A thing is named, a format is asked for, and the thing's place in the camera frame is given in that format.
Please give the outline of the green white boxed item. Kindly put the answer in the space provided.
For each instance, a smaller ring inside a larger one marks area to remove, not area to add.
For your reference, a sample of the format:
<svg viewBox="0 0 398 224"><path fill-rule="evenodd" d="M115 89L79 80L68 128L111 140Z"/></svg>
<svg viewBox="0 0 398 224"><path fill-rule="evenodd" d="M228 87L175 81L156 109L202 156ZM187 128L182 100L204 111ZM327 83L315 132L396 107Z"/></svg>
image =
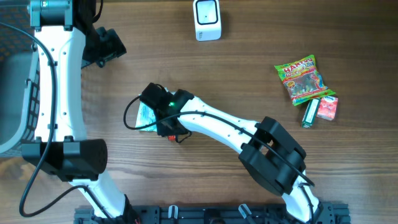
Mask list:
<svg viewBox="0 0 398 224"><path fill-rule="evenodd" d="M319 98L312 99L309 102L307 109L305 110L303 120L302 120L303 128L310 128L314 124L314 120L317 115L319 105L320 105Z"/></svg>

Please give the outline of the light blue white packet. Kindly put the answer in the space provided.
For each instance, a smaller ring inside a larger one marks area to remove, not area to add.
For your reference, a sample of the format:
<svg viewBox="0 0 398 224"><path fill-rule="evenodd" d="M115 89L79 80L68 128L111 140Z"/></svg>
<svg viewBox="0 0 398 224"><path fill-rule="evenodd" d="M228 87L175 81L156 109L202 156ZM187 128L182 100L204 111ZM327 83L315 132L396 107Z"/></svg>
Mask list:
<svg viewBox="0 0 398 224"><path fill-rule="evenodd" d="M136 119L136 127L145 126L154 122L156 122L154 111L144 103L140 102Z"/></svg>

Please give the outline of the green candy bag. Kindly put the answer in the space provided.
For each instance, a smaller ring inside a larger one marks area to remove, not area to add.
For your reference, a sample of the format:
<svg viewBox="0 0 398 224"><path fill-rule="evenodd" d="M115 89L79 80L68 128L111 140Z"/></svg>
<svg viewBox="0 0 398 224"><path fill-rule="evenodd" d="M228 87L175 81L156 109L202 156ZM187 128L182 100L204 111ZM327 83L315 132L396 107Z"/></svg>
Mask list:
<svg viewBox="0 0 398 224"><path fill-rule="evenodd" d="M288 91L294 106L308 100L334 95L323 81L321 73L317 69L314 55L309 55L295 62L275 65L278 76L283 86Z"/></svg>

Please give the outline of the small orange white packet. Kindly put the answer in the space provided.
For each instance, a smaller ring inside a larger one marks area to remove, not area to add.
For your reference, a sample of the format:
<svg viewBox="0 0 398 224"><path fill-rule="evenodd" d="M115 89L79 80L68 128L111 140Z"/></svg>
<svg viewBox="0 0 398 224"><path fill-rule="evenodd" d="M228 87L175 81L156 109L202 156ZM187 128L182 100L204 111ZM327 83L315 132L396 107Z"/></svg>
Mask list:
<svg viewBox="0 0 398 224"><path fill-rule="evenodd" d="M338 105L338 98L334 96L325 96L321 99L317 117L323 118L329 121L334 120L336 115L336 109Z"/></svg>

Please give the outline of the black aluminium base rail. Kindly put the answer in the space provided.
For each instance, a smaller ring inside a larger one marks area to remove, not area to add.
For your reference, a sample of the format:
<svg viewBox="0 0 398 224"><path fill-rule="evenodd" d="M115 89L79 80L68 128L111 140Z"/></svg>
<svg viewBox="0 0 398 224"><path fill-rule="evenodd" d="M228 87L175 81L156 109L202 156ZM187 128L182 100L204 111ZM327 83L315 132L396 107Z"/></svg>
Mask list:
<svg viewBox="0 0 398 224"><path fill-rule="evenodd" d="M270 204L265 206L239 207L169 207L134 206L140 223L150 224L206 224L206 223L258 223L282 224L298 223L299 221L287 213L285 205ZM347 204L323 202L315 210L314 223L350 224L351 216Z"/></svg>

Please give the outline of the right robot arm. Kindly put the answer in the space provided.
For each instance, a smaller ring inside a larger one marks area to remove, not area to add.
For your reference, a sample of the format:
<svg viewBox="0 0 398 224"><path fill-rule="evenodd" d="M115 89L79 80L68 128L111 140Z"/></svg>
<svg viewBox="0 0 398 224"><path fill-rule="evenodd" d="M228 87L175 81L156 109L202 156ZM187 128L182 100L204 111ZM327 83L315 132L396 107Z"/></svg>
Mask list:
<svg viewBox="0 0 398 224"><path fill-rule="evenodd" d="M161 136L204 134L238 153L249 175L264 189L282 197L287 213L301 223L315 223L320 204L305 174L306 152L276 120L237 118L207 105L186 90L175 93L150 83L139 100L154 111Z"/></svg>

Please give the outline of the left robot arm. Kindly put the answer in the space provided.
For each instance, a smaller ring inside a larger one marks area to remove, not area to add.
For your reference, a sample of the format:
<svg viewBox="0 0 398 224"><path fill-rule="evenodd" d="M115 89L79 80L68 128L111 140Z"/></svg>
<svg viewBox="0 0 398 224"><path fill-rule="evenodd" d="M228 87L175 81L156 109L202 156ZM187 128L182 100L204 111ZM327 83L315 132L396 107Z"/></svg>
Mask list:
<svg viewBox="0 0 398 224"><path fill-rule="evenodd" d="M103 139L88 139L81 102L81 71L126 53L113 29L95 28L103 3L31 1L30 24L40 65L39 117L34 141L22 156L36 171L57 176L79 189L96 223L139 223L140 218L106 171Z"/></svg>

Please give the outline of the white barcode scanner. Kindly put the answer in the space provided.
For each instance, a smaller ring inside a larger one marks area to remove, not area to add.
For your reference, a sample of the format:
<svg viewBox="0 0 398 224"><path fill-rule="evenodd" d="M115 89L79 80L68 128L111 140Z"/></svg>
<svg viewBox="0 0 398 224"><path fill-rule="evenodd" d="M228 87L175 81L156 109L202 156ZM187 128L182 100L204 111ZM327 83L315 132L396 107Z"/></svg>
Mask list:
<svg viewBox="0 0 398 224"><path fill-rule="evenodd" d="M221 38L219 0L194 0L193 15L197 41L204 42Z"/></svg>

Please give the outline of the grey plastic shopping basket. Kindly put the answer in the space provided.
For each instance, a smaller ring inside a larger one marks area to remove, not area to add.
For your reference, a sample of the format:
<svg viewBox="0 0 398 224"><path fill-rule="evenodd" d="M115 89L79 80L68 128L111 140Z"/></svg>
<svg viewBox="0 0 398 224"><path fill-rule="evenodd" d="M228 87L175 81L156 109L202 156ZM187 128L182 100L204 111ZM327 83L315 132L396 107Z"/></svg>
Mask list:
<svg viewBox="0 0 398 224"><path fill-rule="evenodd" d="M26 3L1 3L1 157L20 157L39 116L39 55Z"/></svg>

